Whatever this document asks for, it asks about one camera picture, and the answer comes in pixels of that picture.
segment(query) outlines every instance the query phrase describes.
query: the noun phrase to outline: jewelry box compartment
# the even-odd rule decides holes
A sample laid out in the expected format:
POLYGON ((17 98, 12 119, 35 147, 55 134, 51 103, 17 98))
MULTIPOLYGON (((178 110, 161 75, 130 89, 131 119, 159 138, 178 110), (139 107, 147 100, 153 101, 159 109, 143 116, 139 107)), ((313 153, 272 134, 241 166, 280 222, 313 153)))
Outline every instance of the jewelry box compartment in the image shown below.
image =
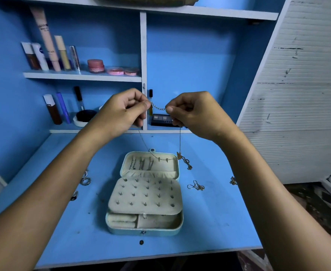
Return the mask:
POLYGON ((108 203, 106 224, 119 235, 172 236, 183 225, 178 159, 174 154, 128 153, 108 203))

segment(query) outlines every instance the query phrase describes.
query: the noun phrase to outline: brown object on top shelf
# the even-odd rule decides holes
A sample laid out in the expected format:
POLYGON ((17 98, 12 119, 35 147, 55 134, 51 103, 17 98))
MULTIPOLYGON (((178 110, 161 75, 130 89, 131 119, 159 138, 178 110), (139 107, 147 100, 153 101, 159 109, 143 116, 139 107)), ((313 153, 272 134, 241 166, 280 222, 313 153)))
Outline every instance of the brown object on top shelf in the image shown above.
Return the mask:
POLYGON ((109 0, 133 5, 146 6, 184 6, 194 5, 198 0, 109 0))

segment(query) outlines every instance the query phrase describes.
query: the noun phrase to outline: jewelry box lid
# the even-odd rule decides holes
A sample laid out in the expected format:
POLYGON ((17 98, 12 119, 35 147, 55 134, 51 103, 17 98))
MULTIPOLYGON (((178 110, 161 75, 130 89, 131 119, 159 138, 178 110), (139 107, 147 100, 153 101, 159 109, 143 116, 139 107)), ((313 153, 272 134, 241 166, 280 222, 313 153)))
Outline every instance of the jewelry box lid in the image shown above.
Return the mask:
POLYGON ((179 180, 177 156, 171 153, 129 152, 120 169, 121 177, 169 178, 179 180))
POLYGON ((179 182, 163 178, 120 178, 109 210, 122 214, 176 215, 183 209, 179 182))

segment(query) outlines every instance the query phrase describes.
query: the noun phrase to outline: corrugated white panel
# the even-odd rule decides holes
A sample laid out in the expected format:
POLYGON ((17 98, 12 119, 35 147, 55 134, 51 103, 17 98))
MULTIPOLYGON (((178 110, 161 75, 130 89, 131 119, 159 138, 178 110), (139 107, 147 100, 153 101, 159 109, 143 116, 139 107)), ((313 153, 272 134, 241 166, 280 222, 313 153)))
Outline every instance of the corrugated white panel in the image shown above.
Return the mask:
POLYGON ((331 174, 331 0, 291 0, 237 122, 283 183, 331 174))

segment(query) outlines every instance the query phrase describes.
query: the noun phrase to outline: white cap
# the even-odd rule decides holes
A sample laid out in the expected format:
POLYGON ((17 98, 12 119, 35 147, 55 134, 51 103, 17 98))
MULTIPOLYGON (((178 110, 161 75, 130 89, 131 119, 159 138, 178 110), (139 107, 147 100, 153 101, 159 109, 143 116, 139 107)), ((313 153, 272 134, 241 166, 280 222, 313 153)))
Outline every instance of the white cap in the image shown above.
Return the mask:
POLYGON ((64 40, 62 39, 62 36, 55 35, 55 41, 57 44, 57 49, 58 50, 66 50, 65 45, 64 45, 64 40))
POLYGON ((33 54, 31 43, 21 42, 21 44, 26 54, 33 54))
POLYGON ((55 105, 54 98, 52 97, 51 94, 45 94, 43 97, 44 97, 46 105, 48 105, 50 107, 55 105))

